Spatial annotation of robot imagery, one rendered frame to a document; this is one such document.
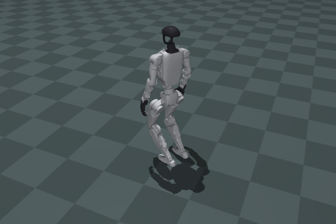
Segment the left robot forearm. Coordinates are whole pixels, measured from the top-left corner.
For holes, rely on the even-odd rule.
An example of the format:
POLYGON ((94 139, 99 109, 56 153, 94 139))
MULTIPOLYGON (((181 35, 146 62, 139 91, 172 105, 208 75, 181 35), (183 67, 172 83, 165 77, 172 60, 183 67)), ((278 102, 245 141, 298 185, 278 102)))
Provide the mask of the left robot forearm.
POLYGON ((153 87, 149 87, 149 84, 150 84, 150 79, 148 78, 147 81, 146 81, 146 86, 145 86, 145 90, 144 90, 144 93, 143 93, 143 97, 141 98, 142 102, 144 102, 144 100, 148 100, 148 102, 149 102, 149 98, 150 98, 151 93, 153 91, 153 87))

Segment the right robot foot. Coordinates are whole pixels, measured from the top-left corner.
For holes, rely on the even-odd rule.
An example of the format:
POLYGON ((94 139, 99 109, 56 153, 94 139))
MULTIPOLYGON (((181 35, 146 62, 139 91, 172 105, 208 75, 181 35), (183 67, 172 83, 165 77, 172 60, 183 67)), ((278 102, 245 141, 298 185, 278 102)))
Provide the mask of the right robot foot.
POLYGON ((175 152, 177 155, 181 156, 182 158, 188 158, 187 151, 183 150, 183 152, 180 152, 177 146, 172 147, 172 151, 175 152))

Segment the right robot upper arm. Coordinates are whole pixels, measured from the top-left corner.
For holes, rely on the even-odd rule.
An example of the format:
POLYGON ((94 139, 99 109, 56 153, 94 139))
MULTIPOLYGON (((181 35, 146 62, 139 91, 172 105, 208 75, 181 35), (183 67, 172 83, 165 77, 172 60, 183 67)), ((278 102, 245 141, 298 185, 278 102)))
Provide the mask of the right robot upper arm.
POLYGON ((187 49, 181 48, 184 52, 184 60, 183 60, 183 66, 184 69, 182 70, 182 75, 188 76, 191 74, 191 62, 190 62, 190 52, 187 49))

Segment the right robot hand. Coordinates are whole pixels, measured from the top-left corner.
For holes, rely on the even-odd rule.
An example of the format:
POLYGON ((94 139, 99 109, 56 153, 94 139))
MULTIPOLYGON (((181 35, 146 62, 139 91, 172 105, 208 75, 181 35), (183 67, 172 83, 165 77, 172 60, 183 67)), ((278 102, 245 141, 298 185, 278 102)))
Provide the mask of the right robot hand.
POLYGON ((178 88, 174 89, 174 90, 178 90, 179 92, 181 92, 182 95, 184 95, 184 89, 185 89, 186 85, 184 86, 184 88, 182 89, 181 87, 178 86, 178 88))

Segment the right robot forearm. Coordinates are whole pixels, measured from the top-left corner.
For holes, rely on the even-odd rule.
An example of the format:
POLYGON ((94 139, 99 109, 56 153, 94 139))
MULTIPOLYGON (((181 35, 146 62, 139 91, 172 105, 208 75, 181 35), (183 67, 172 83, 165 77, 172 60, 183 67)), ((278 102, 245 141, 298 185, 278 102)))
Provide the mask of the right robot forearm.
POLYGON ((182 75, 181 81, 180 81, 180 85, 179 87, 181 87, 182 89, 184 88, 184 86, 187 84, 188 79, 190 78, 191 74, 188 76, 184 76, 182 75))

